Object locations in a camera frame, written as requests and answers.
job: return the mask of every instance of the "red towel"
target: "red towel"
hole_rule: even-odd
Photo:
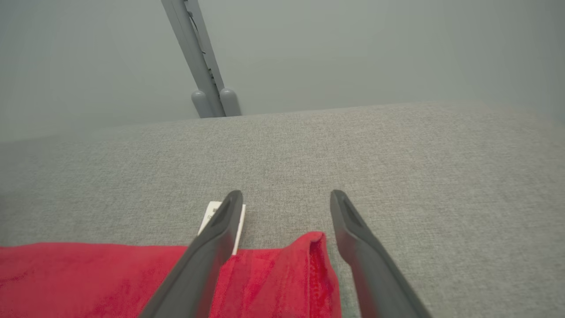
[[[186,247],[37,243],[0,247],[1,317],[137,317]],[[210,317],[341,317],[325,235],[239,250]]]

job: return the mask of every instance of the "gray wall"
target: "gray wall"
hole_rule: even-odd
[[[0,1],[0,141],[198,118],[159,0]]]
[[[561,0],[205,0],[243,114],[486,100],[565,121]]]

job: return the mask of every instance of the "gray fabric surface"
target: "gray fabric surface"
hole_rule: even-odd
[[[565,128],[400,104],[128,126],[0,145],[0,244],[188,244],[233,189],[240,248],[325,231],[344,190],[435,317],[565,316]]]

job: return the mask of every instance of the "label tag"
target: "label tag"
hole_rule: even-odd
[[[206,208],[206,212],[204,213],[204,219],[202,220],[202,224],[200,224],[200,229],[198,230],[198,235],[200,235],[204,227],[206,227],[206,224],[208,224],[210,219],[212,219],[212,216],[214,216],[214,213],[216,213],[220,205],[221,205],[221,201],[210,201],[210,203],[208,203],[208,207]],[[237,226],[236,241],[233,245],[232,255],[237,254],[237,247],[240,244],[241,230],[244,228],[244,219],[245,219],[245,204],[241,207],[240,223]]]

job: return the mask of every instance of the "gray couch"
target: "gray couch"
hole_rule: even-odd
[[[211,118],[0,144],[0,244],[187,245],[239,189],[240,248],[328,234],[344,190],[435,317],[565,316],[565,127],[482,104]]]

